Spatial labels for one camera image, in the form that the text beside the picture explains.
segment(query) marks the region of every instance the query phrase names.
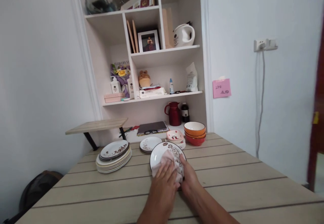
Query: plush bear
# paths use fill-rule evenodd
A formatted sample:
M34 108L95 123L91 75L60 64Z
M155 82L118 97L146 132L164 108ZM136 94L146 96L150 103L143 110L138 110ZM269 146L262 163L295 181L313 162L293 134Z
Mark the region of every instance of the plush bear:
M151 77L148 75L147 71L140 71L138 82L141 87L149 87L151 85Z

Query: sticky note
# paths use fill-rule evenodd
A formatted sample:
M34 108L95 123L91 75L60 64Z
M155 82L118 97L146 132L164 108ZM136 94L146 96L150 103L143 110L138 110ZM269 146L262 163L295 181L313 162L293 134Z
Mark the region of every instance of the sticky note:
M216 80L213 81L213 96L218 97L228 97L231 96L231 85L229 79Z

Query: electric kettle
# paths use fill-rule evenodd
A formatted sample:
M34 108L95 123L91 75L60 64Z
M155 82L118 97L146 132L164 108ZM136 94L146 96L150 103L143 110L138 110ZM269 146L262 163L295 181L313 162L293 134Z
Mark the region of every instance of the electric kettle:
M188 24L177 26L173 32L174 47L183 47L193 45L195 40L195 30Z
M164 108L164 113L169 116L169 123L171 126L179 126L181 125L181 112L178 108L178 102L170 102ZM166 113L166 108L170 107L169 113Z

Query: dark bottle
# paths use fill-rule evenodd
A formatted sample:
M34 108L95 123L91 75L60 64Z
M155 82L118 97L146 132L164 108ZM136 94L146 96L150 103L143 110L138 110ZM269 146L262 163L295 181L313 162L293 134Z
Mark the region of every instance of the dark bottle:
M186 103L181 106L182 122L187 123L190 121L189 118L189 107Z

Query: pink cloth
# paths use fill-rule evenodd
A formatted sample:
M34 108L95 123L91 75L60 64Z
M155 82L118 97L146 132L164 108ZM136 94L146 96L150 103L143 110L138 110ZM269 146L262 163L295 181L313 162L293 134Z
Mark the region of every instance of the pink cloth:
M155 165L154 167L152 167L152 176L155 177L155 175L157 174L159 168L161 167L162 164L167 163L168 161L172 161L174 162L174 169L177 170L177 177L176 177L176 183L182 183L182 173L183 173L183 167L182 164L180 162L180 159L177 159L179 161L179 163L176 162L173 153L167 149L162 157L161 157L161 161L159 164Z

